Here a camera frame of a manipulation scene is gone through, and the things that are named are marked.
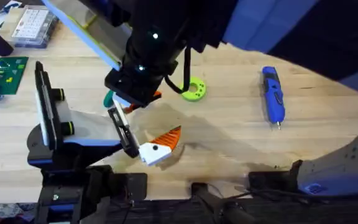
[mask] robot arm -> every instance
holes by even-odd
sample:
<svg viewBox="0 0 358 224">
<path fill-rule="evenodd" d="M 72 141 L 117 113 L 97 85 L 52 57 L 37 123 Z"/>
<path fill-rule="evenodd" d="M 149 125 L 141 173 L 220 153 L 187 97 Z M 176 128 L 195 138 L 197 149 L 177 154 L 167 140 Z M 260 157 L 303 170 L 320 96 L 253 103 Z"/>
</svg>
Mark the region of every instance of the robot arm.
<svg viewBox="0 0 358 224">
<path fill-rule="evenodd" d="M 221 42 L 288 60 L 358 90 L 358 0 L 81 1 L 114 26 L 132 26 L 121 69 L 112 70 L 105 84 L 140 106 L 151 102 L 163 79 L 176 92 L 187 90 L 169 80 L 183 49 L 202 53 Z"/>
</svg>

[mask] teal object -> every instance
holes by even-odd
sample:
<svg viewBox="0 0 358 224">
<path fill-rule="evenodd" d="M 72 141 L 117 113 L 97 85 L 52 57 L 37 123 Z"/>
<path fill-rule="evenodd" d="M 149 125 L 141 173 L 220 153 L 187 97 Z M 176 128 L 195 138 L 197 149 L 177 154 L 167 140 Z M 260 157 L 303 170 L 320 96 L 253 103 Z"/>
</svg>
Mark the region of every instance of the teal object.
<svg viewBox="0 0 358 224">
<path fill-rule="evenodd" d="M 112 107 L 113 105 L 113 102 L 112 102 L 112 96 L 114 95 L 114 92 L 109 90 L 109 92 L 106 94 L 106 96 L 104 97 L 104 100 L 103 100 L 103 105 L 105 108 L 110 108 Z"/>
</svg>

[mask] green ring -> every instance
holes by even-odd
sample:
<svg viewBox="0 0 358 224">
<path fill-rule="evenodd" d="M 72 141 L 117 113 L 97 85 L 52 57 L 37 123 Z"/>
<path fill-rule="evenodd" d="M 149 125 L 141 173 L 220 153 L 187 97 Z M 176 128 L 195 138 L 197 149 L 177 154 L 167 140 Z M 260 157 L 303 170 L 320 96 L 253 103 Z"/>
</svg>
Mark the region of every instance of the green ring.
<svg viewBox="0 0 358 224">
<path fill-rule="evenodd" d="M 113 96 L 114 92 L 109 90 L 109 92 L 106 94 L 106 96 L 104 97 L 104 100 L 103 100 L 103 105 L 105 108 L 110 108 L 112 107 L 112 96 Z"/>
<path fill-rule="evenodd" d="M 201 79 L 199 79 L 197 77 L 191 77 L 190 78 L 190 86 L 197 86 L 197 90 L 196 91 L 187 91 L 187 92 L 182 93 L 181 95 L 182 95 L 182 97 L 184 97 L 185 100 L 191 101 L 191 102 L 196 102 L 205 96 L 206 85 Z"/>
</svg>

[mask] black mount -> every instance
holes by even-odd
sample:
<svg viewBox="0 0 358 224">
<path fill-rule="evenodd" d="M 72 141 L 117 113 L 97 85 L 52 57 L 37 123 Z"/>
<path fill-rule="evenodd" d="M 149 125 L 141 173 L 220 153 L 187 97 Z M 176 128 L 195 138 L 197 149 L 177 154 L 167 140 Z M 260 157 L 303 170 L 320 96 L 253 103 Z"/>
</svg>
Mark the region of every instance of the black mount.
<svg viewBox="0 0 358 224">
<path fill-rule="evenodd" d="M 208 192 L 208 185 L 205 183 L 192 183 L 191 196 L 197 199 L 203 206 L 205 212 L 214 220 L 211 223 L 230 224 L 273 224 L 265 219 L 258 219 L 249 215 L 234 199 L 228 200 L 219 198 Z"/>
<path fill-rule="evenodd" d="M 111 70 L 106 87 L 128 102 L 146 107 L 163 79 L 177 93 L 188 91 L 190 49 L 218 47 L 237 0 L 90 1 L 80 0 L 112 26 L 127 22 L 132 34 L 119 71 Z M 185 50 L 183 88 L 170 81 Z"/>
<path fill-rule="evenodd" d="M 131 157 L 139 154 L 117 108 L 110 109 L 109 114 L 112 125 L 120 133 L 120 144 L 83 146 L 65 142 L 64 135 L 75 133 L 75 124 L 60 123 L 56 102 L 65 100 L 64 91 L 51 88 L 48 73 L 40 62 L 36 64 L 35 80 L 43 119 L 27 138 L 27 162 L 41 169 L 43 177 L 35 224 L 77 224 L 94 213 L 105 197 L 128 202 L 146 198 L 147 174 L 115 174 L 110 166 L 90 166 L 121 149 Z M 44 144 L 42 131 L 47 134 L 48 146 Z"/>
<path fill-rule="evenodd" d="M 294 162 L 289 171 L 249 172 L 249 188 L 256 190 L 275 189 L 301 193 L 298 190 L 297 177 L 302 162 L 302 160 Z"/>
</svg>

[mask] blue electronic tool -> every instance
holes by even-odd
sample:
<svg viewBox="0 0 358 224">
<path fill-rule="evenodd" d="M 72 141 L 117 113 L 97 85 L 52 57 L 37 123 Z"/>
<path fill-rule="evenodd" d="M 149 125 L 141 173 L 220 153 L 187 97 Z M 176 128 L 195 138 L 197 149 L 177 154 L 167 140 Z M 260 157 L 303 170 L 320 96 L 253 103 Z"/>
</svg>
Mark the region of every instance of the blue electronic tool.
<svg viewBox="0 0 358 224">
<path fill-rule="evenodd" d="M 283 91 L 274 67 L 266 66 L 262 69 L 264 76 L 265 98 L 268 118 L 272 124 L 281 129 L 281 122 L 285 117 Z"/>
</svg>

